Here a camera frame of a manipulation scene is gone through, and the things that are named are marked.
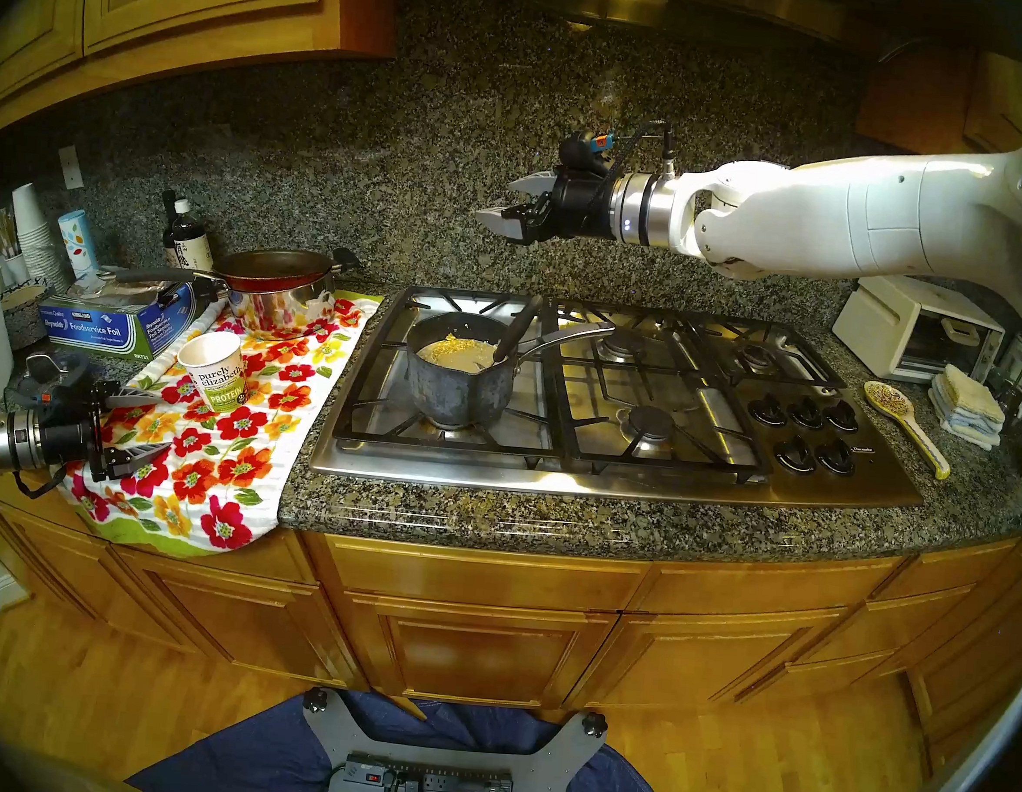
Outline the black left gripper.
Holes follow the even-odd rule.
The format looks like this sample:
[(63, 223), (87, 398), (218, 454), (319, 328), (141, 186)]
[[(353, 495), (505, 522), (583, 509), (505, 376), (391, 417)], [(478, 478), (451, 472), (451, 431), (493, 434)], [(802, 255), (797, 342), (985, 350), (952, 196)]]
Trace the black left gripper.
[(162, 406), (153, 391), (124, 389), (120, 381), (85, 378), (77, 384), (40, 388), (37, 445), (46, 467), (86, 462), (95, 480), (120, 480), (168, 455), (171, 442), (139, 444), (130, 448), (106, 446), (103, 413), (117, 409)]

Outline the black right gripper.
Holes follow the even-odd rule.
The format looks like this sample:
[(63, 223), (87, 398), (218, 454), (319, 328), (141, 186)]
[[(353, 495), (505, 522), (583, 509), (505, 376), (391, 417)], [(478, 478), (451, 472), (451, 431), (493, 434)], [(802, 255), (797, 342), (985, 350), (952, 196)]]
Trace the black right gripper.
[(602, 175), (584, 170), (538, 171), (508, 183), (510, 191), (530, 197), (524, 206), (485, 207), (474, 216), (494, 235), (522, 246), (554, 238), (612, 241), (613, 188), (604, 181)]

